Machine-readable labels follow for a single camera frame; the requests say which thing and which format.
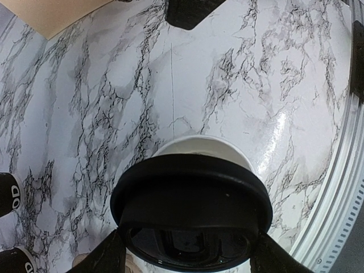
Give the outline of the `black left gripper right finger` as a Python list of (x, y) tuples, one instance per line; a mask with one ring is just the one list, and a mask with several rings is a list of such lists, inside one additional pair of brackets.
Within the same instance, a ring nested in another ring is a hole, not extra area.
[(257, 244), (250, 257), (252, 273), (310, 273), (268, 234), (260, 232)]

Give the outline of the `single black paper cup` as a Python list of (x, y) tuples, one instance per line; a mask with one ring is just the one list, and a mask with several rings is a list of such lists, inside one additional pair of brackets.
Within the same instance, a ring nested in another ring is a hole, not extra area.
[(157, 150), (154, 156), (168, 154), (198, 154), (233, 162), (255, 173), (247, 156), (232, 143), (215, 136), (191, 135), (176, 138)]
[(12, 173), (1, 172), (1, 217), (18, 210), (23, 204), (24, 192), (22, 183)]

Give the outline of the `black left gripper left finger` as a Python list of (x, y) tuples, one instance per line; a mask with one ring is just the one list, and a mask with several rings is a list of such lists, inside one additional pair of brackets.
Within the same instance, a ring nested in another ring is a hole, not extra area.
[(114, 230), (72, 272), (124, 273), (125, 260), (126, 247), (118, 230)]

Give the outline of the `brown paper takeout bag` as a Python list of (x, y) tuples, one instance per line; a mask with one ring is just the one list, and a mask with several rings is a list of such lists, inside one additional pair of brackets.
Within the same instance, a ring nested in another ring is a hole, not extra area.
[(49, 40), (109, 2), (109, 0), (8, 0), (1, 1), (1, 4)]

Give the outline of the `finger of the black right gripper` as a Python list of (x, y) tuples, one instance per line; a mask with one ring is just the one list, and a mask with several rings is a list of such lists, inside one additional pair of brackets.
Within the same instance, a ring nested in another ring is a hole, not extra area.
[(192, 30), (225, 0), (168, 0), (165, 1), (165, 19), (168, 24)]

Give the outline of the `stack of black paper cups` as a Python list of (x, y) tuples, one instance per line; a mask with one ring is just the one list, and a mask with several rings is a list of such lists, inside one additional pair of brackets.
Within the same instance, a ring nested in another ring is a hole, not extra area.
[(26, 250), (15, 247), (1, 251), (0, 270), (3, 273), (34, 273), (36, 267)]

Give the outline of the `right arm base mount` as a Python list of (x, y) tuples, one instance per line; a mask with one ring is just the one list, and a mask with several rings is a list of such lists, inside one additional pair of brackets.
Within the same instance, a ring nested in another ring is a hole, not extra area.
[(353, 23), (350, 91), (363, 103), (363, 24), (358, 20)]

